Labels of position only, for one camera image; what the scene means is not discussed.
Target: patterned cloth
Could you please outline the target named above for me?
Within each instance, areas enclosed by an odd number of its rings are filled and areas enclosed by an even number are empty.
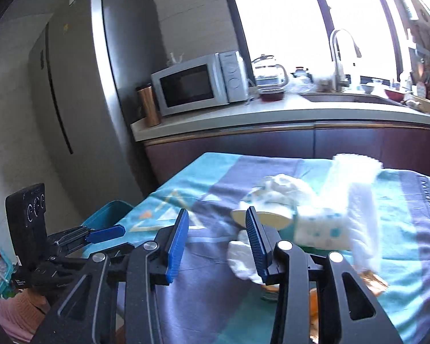
[[[187,208],[191,227],[180,273],[171,286],[158,290],[164,342],[268,343],[275,304],[260,298],[260,286],[236,278],[226,262],[228,242],[240,230],[230,211],[263,177],[280,173],[303,179],[319,194],[331,164],[204,154],[119,222],[127,231],[124,237],[90,245],[85,255],[153,239],[155,229],[172,224],[179,209]],[[389,283],[379,301],[405,344],[415,344],[430,328],[430,178],[382,170],[373,190],[382,239],[379,275]],[[282,238],[291,239],[292,231],[292,226],[282,230]],[[350,253],[344,254],[351,261]]]

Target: copper canister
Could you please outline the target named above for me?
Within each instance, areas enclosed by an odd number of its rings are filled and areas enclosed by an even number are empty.
[[[142,101],[143,109],[145,110],[145,123],[147,126],[150,127],[161,124],[159,111],[156,107],[155,99],[153,97],[153,88],[151,85],[137,88],[137,93]]]

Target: refrigerator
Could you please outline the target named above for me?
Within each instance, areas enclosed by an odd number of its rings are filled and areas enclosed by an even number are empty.
[[[64,0],[31,50],[35,118],[84,218],[156,189],[130,125],[143,117],[136,87],[166,61],[153,0]]]

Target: black device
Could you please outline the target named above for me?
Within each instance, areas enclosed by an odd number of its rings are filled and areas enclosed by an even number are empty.
[[[51,307],[31,344],[113,344],[118,282],[126,282],[126,342],[161,344],[155,286],[178,273],[189,227],[184,209],[174,226],[125,255],[118,247],[91,254]]]
[[[12,274],[17,288],[30,288],[55,301],[86,264],[86,259],[66,257],[88,245],[124,235],[121,225],[108,229],[78,226],[47,236],[44,184],[24,188],[5,200],[6,217],[19,265]],[[125,254],[134,247],[122,245],[111,252]]]
[[[37,268],[47,252],[44,184],[32,185],[8,196],[5,209],[13,247],[22,265],[16,283],[26,288],[29,286],[24,281],[30,279],[30,271]]]
[[[253,207],[245,224],[258,275],[266,285],[279,284],[271,344],[310,341],[310,281],[317,283],[319,343],[402,344],[376,297],[340,253],[305,253],[262,225]]]

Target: cabinet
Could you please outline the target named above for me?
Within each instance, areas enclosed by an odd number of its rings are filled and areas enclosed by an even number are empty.
[[[242,133],[194,138],[147,146],[146,152],[160,184],[207,152],[282,158],[312,158],[314,131]]]
[[[309,123],[306,129],[276,132],[221,131],[200,133],[188,139],[149,143],[146,153],[160,184],[206,152],[283,158],[331,159],[336,154],[368,155],[385,168],[405,169],[430,176],[430,127],[360,122],[355,127],[321,127]]]
[[[406,169],[430,176],[430,130],[384,129],[384,168]]]
[[[368,155],[380,160],[383,129],[334,128],[315,130],[317,159],[332,159],[336,154]]]

